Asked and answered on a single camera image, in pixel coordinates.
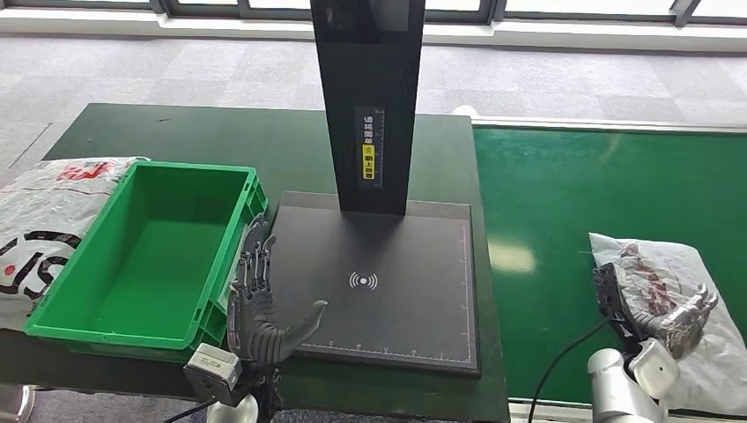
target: black cable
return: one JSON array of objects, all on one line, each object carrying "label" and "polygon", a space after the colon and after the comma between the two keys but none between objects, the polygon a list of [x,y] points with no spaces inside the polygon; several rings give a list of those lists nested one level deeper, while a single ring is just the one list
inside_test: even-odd
[{"label": "black cable", "polygon": [[173,416],[171,419],[164,420],[164,423],[174,423],[178,419],[182,419],[184,417],[189,416],[190,414],[194,414],[196,412],[199,412],[200,410],[207,408],[215,403],[217,403],[217,399],[213,398],[211,400],[205,401],[204,403],[201,403],[199,405],[196,405],[189,410],[186,410],[185,412],[180,412],[179,414]]},{"label": "black cable", "polygon": [[535,416],[535,408],[536,408],[536,402],[539,398],[539,393],[542,391],[542,387],[544,386],[544,383],[547,382],[547,377],[550,376],[550,372],[552,372],[552,369],[555,368],[555,366],[558,364],[560,359],[563,358],[568,352],[570,352],[575,347],[579,346],[580,343],[583,341],[589,339],[592,335],[594,335],[598,330],[604,327],[608,322],[610,321],[609,317],[605,317],[604,320],[597,323],[596,326],[591,328],[591,330],[584,335],[582,335],[580,338],[573,341],[569,346],[567,346],[563,351],[561,351],[558,355],[555,356],[554,359],[552,359],[552,362],[547,367],[547,370],[544,371],[544,375],[542,375],[542,379],[539,380],[539,384],[537,384],[537,389],[535,390],[535,395],[532,397],[532,405],[529,407],[529,417],[527,418],[527,423],[532,423],[532,419]]}]

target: white floor edge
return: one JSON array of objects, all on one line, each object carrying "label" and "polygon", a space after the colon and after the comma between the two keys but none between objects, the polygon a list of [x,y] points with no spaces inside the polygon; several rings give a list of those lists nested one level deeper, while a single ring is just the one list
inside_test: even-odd
[{"label": "white floor edge", "polygon": [[[512,399],[508,404],[512,423],[525,423],[529,415],[529,401]],[[537,423],[592,423],[591,406],[587,404],[538,405],[532,421]],[[681,417],[670,415],[668,423],[717,423],[738,422],[731,419],[708,419],[701,417]]]},{"label": "white floor edge", "polygon": [[[312,40],[310,22],[170,19],[151,11],[5,9],[0,33]],[[424,42],[545,48],[747,52],[747,27],[522,21],[491,26],[426,25]]]}]

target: wireless charging symbol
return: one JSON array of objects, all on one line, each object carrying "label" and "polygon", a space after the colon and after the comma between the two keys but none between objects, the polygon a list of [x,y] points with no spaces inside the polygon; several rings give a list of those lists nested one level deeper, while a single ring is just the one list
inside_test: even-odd
[{"label": "wireless charging symbol", "polygon": [[362,278],[356,271],[354,271],[348,279],[348,285],[350,285],[351,288],[366,286],[368,289],[373,291],[376,289],[376,286],[379,285],[379,277],[376,276],[376,273],[372,273],[371,276]]}]

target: gray carpet floor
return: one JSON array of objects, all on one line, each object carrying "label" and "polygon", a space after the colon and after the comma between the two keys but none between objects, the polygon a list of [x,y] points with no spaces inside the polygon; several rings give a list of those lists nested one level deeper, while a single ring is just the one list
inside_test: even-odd
[{"label": "gray carpet floor", "polygon": [[[0,186],[89,102],[323,108],[312,42],[0,35]],[[418,112],[462,105],[480,115],[747,126],[747,58],[424,47]],[[191,405],[44,392],[32,421],[161,421]],[[406,420],[284,412],[276,421]]]}]

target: green table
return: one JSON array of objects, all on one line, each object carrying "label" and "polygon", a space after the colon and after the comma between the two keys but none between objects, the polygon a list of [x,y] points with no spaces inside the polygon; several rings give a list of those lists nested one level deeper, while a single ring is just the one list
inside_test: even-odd
[{"label": "green table", "polygon": [[[510,397],[531,397],[601,320],[589,232],[697,248],[747,333],[747,134],[606,126],[475,129]],[[604,347],[621,347],[612,329],[571,351],[541,398],[590,403],[586,361]]]},{"label": "green table", "polygon": [[[288,408],[508,422],[470,120],[419,116],[414,138],[410,198],[471,205],[482,378],[292,360],[281,368],[281,395]],[[336,190],[323,112],[95,104],[45,159],[135,155],[255,167],[270,213],[283,190]],[[7,330],[0,330],[0,345],[0,382],[193,396],[179,365],[67,353]]]}]

